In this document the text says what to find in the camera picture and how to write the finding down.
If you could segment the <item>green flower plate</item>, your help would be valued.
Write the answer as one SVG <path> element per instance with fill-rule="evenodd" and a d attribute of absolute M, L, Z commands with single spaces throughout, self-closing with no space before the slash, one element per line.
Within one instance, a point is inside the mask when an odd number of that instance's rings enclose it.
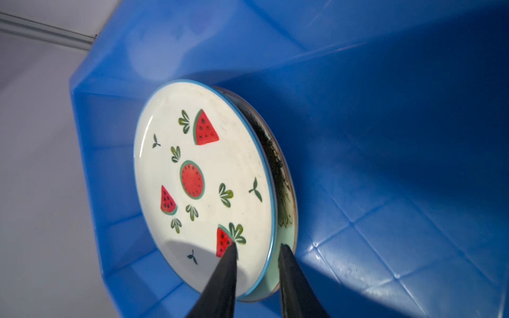
<path fill-rule="evenodd" d="M 278 213 L 274 252 L 268 270 L 260 284 L 252 293 L 241 300 L 243 303 L 257 303 L 269 298 L 280 288 L 278 269 L 280 246 L 285 244 L 293 252 L 296 250 L 298 241 L 298 204 L 296 193 L 286 159 L 265 120 L 241 96 L 220 87 L 215 89 L 236 105 L 242 114 L 244 114 L 251 127 L 254 128 L 268 158 L 275 185 Z"/>

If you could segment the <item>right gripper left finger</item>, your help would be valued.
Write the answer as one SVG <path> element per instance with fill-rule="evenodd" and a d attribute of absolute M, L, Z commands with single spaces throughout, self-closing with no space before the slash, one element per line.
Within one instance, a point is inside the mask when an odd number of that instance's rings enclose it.
<path fill-rule="evenodd" d="M 187 318 L 234 317 L 237 287 L 237 246 L 227 247 L 200 298 Z"/>

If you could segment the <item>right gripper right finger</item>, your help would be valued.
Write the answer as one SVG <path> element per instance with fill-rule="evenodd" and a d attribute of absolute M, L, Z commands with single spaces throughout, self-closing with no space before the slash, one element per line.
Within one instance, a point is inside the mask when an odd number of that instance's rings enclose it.
<path fill-rule="evenodd" d="M 282 317 L 330 317 L 286 244 L 280 245 L 278 269 Z"/>

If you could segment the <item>white watermelon plate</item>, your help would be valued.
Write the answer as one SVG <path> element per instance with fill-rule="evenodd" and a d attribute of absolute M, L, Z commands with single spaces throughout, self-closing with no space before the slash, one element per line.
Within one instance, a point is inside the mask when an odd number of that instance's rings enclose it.
<path fill-rule="evenodd" d="M 265 151 L 241 111 L 200 82 L 168 83 L 140 114 L 134 169 L 143 217 L 171 269 L 202 292 L 236 246 L 236 296 L 252 294 L 269 269 L 278 208 Z"/>

